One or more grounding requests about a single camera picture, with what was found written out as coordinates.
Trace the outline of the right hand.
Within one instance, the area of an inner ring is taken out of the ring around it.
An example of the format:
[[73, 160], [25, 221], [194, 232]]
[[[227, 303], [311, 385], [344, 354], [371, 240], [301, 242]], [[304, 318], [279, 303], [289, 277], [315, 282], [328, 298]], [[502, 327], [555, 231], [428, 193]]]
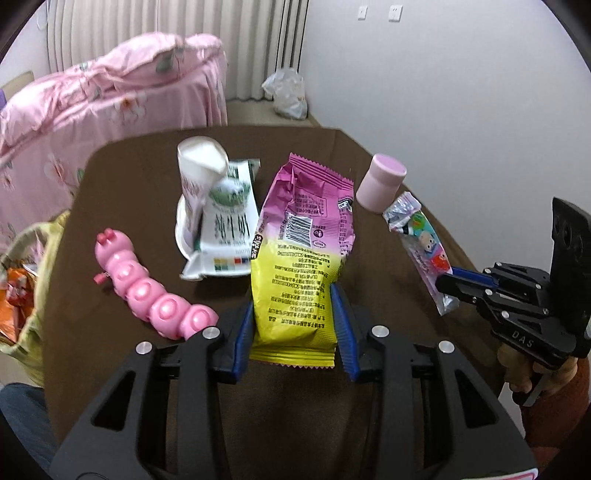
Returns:
[[551, 370], [506, 344], [499, 348], [497, 359], [505, 369], [505, 382], [513, 392], [513, 401], [523, 407], [533, 406], [544, 395], [555, 394], [578, 371], [578, 358], [569, 357], [560, 368]]

